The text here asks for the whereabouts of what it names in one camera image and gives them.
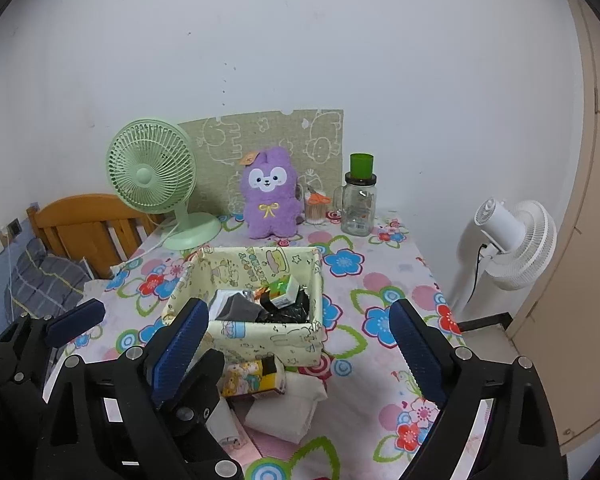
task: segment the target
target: stuffed animal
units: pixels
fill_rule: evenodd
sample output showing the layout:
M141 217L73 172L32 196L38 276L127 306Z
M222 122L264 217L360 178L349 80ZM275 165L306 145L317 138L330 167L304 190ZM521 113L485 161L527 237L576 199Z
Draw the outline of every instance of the stuffed animal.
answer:
M296 198L297 180L289 153L280 146L260 152L244 168L240 190L250 238L291 238L298 232L302 203Z

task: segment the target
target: metal bolt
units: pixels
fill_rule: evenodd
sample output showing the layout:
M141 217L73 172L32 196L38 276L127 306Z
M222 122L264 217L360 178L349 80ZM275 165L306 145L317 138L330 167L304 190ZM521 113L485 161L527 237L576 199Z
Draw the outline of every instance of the metal bolt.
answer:
M221 460L216 464L216 474L222 478L231 478L237 472L237 466L230 460Z
M526 370L529 370L529 368L533 368L534 364L531 362L531 359L529 359L526 356L520 356L518 358L518 364L520 366L522 366L523 368L526 368Z
M180 420L191 420L193 418L193 410L191 408L187 408L186 406L178 408L176 411L176 416Z
M64 360L64 366L67 368L73 368L77 366L80 362L80 359L77 355L70 355L67 359Z
M474 355L471 350L469 350L466 346L459 346L456 348L456 355L462 359L462 361L468 361Z
M125 352L125 355L128 359L138 359L142 355L142 347L132 346L129 350Z

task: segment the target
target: blue gripper pad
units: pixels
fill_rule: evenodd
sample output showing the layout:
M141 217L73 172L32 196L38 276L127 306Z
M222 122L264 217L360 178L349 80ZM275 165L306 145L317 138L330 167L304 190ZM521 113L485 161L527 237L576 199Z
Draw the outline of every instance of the blue gripper pad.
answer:
M208 325L206 303L191 298L176 319L158 330L147 343L150 356L145 361L146 379L152 387L151 398L156 406L172 399L177 393Z
M389 329L422 395L442 409L451 390L453 347L435 327L427 326L408 300L398 300L389 309Z
M60 348L102 322L104 315L104 304L101 301L85 301L49 322L46 326L45 344L49 348Z

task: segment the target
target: gray plaid fabric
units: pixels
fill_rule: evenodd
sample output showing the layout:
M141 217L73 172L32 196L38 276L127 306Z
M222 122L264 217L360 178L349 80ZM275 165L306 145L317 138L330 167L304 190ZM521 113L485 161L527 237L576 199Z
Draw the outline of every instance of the gray plaid fabric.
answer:
M33 238L11 272L11 293L9 286L4 291L7 321L23 312L35 317L68 312L82 299L84 282L90 279L81 266L47 254L42 240Z

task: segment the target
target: fabric storage box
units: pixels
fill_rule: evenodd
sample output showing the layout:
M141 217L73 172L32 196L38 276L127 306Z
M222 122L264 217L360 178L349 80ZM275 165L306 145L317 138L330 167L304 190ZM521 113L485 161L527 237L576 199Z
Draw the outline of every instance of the fabric storage box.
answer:
M276 355L286 366L315 366L320 362L324 338L322 259L315 248L202 248L188 262L162 319L170 323L189 298L208 304L218 289L255 290L286 274L306 287L308 323L211 321L196 355L215 348L229 363Z

